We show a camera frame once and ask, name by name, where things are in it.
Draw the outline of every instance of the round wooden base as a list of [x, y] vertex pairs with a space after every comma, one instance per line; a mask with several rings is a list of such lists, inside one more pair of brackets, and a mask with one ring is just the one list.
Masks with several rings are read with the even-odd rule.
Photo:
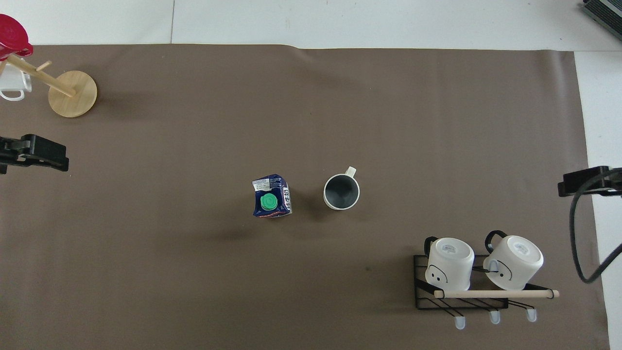
[[67, 118], [81, 116], [91, 109], [97, 99], [97, 85], [85, 72], [71, 70], [61, 74], [58, 81], [76, 90], [72, 97], [50, 87], [47, 100], [54, 112]]

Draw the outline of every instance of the green bottle cap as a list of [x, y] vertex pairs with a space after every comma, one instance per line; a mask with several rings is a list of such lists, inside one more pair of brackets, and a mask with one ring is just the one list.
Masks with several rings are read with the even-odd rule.
[[261, 207], [264, 210], [274, 210], [274, 208], [276, 208], [276, 206], [279, 204], [276, 196], [271, 193], [266, 193], [265, 195], [261, 196], [260, 201]]

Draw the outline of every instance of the wooden peg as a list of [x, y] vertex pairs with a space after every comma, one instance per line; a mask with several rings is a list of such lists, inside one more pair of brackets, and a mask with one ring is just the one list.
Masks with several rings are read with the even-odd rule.
[[17, 67], [17, 69], [21, 70], [22, 72], [29, 74], [31, 77], [35, 77], [43, 81], [47, 85], [53, 87], [54, 89], [62, 92], [63, 94], [69, 97], [72, 97], [76, 94], [76, 90], [72, 89], [71, 86], [65, 83], [59, 82], [56, 78], [53, 78], [52, 76], [46, 74], [45, 72], [37, 72], [37, 69], [35, 68], [35, 66], [31, 65], [30, 63], [26, 61], [23, 61], [15, 54], [9, 55], [9, 57], [7, 57], [6, 60], [9, 61], [11, 65]]
[[46, 63], [40, 65], [37, 67], [37, 69], [35, 69], [36, 72], [41, 72], [43, 69], [45, 69], [47, 66], [49, 66], [50, 64], [52, 64], [52, 61], [47, 61]]

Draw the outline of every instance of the blue carton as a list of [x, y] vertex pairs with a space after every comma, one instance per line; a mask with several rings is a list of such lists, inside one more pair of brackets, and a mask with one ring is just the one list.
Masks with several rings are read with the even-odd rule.
[[256, 217], [279, 217], [292, 213], [289, 187], [278, 174], [268, 175], [253, 181], [255, 188]]

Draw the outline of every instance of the wooden dowel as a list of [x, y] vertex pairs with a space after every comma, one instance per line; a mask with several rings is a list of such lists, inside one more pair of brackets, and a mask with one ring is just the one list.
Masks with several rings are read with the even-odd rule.
[[434, 291], [435, 298], [558, 298], [559, 291], [553, 290], [457, 290]]
[[49, 66], [50, 64], [52, 64], [52, 61], [47, 61], [46, 63], [40, 65], [37, 67], [37, 69], [35, 69], [37, 72], [41, 72], [43, 69], [45, 69], [47, 66]]
[[51, 75], [48, 75], [45, 72], [37, 72], [37, 69], [35, 68], [35, 66], [33, 66], [32, 64], [26, 61], [23, 61], [22, 59], [20, 59], [18, 56], [14, 54], [9, 55], [9, 57], [7, 57], [6, 60], [11, 65], [17, 67], [22, 72], [29, 74], [31, 77], [35, 77], [43, 81], [50, 87], [55, 88], [56, 90], [64, 93], [65, 95], [69, 97], [73, 97], [76, 94], [76, 90], [72, 89], [68, 85], [65, 85], [59, 82], [56, 78], [52, 77]]

